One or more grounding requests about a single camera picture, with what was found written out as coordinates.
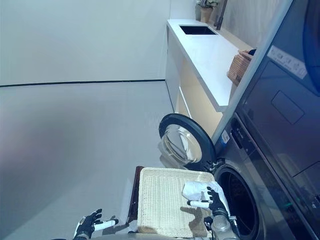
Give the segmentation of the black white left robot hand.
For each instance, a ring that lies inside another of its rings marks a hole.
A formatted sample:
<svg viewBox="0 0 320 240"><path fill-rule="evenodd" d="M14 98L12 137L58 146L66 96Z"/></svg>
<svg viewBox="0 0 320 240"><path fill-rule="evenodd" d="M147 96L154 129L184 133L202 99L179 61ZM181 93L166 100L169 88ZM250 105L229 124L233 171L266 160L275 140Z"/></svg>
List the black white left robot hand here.
<svg viewBox="0 0 320 240"><path fill-rule="evenodd" d="M77 223L74 231L74 238L83 237L90 239L94 232L113 227L119 223L119 220L114 218L108 221L102 221L102 209L99 208L87 216L83 216Z"/></svg>

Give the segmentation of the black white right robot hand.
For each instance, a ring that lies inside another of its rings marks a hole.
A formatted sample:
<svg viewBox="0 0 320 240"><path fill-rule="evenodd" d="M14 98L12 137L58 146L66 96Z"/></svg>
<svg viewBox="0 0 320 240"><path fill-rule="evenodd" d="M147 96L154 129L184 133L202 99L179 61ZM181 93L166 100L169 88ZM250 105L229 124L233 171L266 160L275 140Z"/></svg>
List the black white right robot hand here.
<svg viewBox="0 0 320 240"><path fill-rule="evenodd" d="M229 212L225 207L224 203L221 201L219 194L214 191L210 186L206 188L206 195L208 199L205 200L188 200L187 204L191 207L197 207L202 209L208 209L211 211L211 214L215 217L218 215L223 215L226 218L229 217Z"/></svg>

